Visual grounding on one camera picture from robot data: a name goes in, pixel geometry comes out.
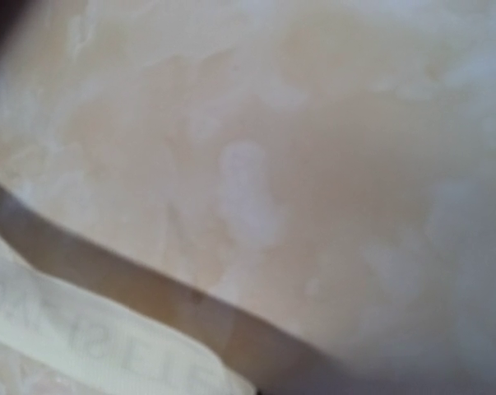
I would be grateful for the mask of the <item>cream printed ribbon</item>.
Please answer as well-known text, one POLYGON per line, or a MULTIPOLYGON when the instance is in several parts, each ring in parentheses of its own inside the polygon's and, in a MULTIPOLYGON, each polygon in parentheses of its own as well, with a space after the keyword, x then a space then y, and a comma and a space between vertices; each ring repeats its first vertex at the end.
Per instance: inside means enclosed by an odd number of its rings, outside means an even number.
POLYGON ((320 351, 45 220, 0 186, 0 343, 107 394, 347 394, 320 351))

